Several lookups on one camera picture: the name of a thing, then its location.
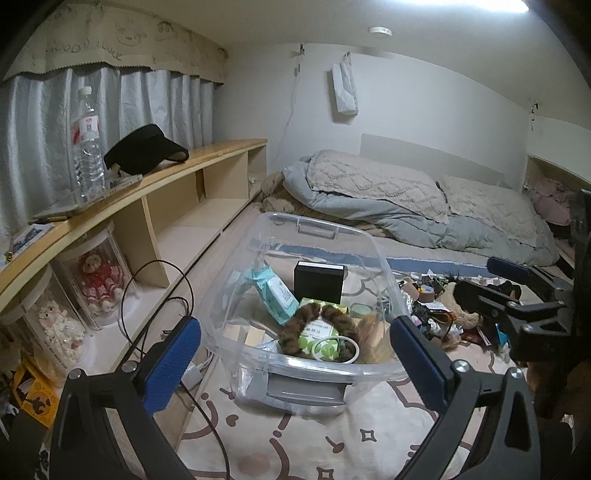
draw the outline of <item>pink plush toy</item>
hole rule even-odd
[[[104,260],[98,250],[80,257],[82,295],[92,313],[109,312],[123,297],[123,269]]]

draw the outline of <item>white doll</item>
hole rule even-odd
[[[82,343],[86,330],[76,319],[69,317],[66,309],[60,311],[55,300],[49,300],[39,309],[41,323],[48,341],[59,353],[68,368],[82,356]]]

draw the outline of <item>wooden shelf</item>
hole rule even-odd
[[[261,148],[266,144],[266,140],[235,140],[193,149],[185,163],[167,166],[146,175],[139,184],[113,194],[80,215],[64,222],[56,222],[54,228],[0,272],[0,311],[36,273],[62,250],[116,212],[197,170]]]
[[[243,140],[193,150],[186,163],[162,168],[144,177],[139,185],[56,223],[0,273],[0,311],[63,249],[111,217],[115,238],[132,272],[157,259],[188,272],[260,191],[260,184],[248,181],[248,153],[255,149],[253,158],[263,165],[266,142]],[[207,198],[200,202],[204,192]],[[138,304],[125,316],[132,339],[181,280],[182,275],[169,265],[155,263],[142,271],[138,276]],[[128,341],[117,325],[95,332],[93,342],[96,361],[86,367],[92,374],[113,370],[128,349]]]
[[[156,236],[162,260],[167,260],[183,271],[191,265],[219,235],[219,229],[189,226],[169,226]],[[180,276],[170,265],[164,269],[173,283]]]

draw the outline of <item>clear plastic storage box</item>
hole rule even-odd
[[[250,278],[261,261],[293,291],[298,261],[345,266],[341,305],[359,333],[352,364],[323,362],[249,346],[254,327],[276,339],[281,326]],[[200,303],[203,342],[230,374],[234,394],[296,414],[338,413],[381,381],[406,378],[389,341],[391,320],[408,314],[386,259],[354,228],[281,213],[261,215]]]
[[[64,251],[57,257],[60,270],[89,324],[100,329],[117,322],[124,289],[131,274],[113,236],[113,223],[96,235]],[[132,282],[125,294],[124,315],[138,305],[138,291]]]
[[[54,385],[74,367],[90,368],[96,347],[48,265],[0,314],[0,323]]]

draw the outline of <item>stuffed animal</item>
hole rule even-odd
[[[39,308],[39,323],[66,368],[73,367],[82,355],[86,335],[84,326],[70,317],[66,309],[60,310],[55,300],[49,300]]]
[[[113,310],[123,297],[123,269],[103,259],[99,251],[82,256],[79,265],[82,295],[90,311],[99,314]]]

